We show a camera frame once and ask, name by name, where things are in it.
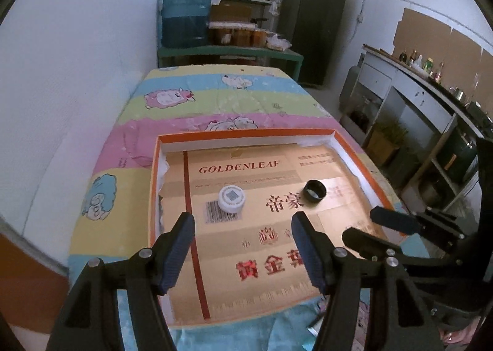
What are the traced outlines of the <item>black bottle cap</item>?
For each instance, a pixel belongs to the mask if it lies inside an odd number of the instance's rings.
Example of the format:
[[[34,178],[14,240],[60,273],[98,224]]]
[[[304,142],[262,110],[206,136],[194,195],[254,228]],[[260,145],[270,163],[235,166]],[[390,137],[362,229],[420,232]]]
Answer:
[[[303,198],[310,203],[320,203],[327,195],[324,184],[315,179],[308,180],[303,187]]]

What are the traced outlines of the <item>white bottle cap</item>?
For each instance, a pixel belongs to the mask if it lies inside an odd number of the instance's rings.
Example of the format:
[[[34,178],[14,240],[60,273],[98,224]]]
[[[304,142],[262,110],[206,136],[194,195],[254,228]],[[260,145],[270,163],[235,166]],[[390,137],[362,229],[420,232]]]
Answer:
[[[239,186],[228,185],[219,191],[217,203],[219,208],[226,213],[239,213],[245,202],[246,194]]]

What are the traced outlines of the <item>potted green plant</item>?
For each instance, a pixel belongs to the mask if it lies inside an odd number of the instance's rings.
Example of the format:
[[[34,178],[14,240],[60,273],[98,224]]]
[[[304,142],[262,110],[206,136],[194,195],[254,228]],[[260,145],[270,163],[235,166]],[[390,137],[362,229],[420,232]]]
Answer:
[[[405,126],[391,120],[377,121],[366,146],[366,153],[376,167],[383,166],[404,144]]]

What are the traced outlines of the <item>shallow orange-rimmed cardboard tray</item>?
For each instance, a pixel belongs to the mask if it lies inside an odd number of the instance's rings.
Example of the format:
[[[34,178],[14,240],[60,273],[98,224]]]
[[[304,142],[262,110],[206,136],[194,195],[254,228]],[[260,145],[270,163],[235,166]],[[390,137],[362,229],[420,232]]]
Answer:
[[[176,286],[162,300],[175,328],[227,324],[316,297],[291,235],[304,212],[336,246],[356,227],[393,242],[373,224],[374,206],[401,206],[390,184],[340,130],[251,129],[161,135],[149,193],[149,238],[182,212],[196,223]]]

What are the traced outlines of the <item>white kitchen counter cabinet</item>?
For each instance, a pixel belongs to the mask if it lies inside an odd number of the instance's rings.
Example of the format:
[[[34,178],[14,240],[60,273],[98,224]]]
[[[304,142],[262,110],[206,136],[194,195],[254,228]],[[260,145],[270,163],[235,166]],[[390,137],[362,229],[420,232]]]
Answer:
[[[403,204],[478,218],[477,142],[485,133],[444,88],[384,51],[363,49],[341,93],[343,127],[366,152],[377,121],[405,126],[405,144],[378,168]]]

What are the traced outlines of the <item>green metal table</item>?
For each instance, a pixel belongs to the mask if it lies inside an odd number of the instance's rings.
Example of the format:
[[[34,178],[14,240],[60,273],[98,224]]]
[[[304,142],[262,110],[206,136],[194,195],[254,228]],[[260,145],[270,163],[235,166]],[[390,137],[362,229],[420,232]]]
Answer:
[[[166,48],[161,47],[157,51],[158,66],[164,67],[167,59],[175,58],[177,56],[190,56],[190,55],[234,55],[234,56],[248,56],[248,57],[267,57],[274,60],[286,60],[294,63],[291,78],[298,80],[300,71],[302,69],[303,56],[297,54],[297,52],[287,49],[285,51],[275,51],[264,48],[255,47],[241,47],[241,46],[197,46],[190,48]]]

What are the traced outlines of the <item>black refrigerator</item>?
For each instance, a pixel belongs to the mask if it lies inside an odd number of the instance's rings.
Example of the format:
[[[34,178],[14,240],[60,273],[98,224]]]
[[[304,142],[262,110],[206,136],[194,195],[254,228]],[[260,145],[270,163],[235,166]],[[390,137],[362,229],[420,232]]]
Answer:
[[[283,0],[277,33],[303,56],[298,81],[321,86],[341,25],[346,0]]]

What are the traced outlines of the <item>blue water jug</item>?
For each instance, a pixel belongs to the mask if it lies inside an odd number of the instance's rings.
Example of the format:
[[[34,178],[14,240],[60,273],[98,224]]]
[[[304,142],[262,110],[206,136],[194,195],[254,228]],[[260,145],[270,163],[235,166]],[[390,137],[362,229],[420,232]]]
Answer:
[[[161,45],[183,49],[207,44],[211,0],[163,0]]]

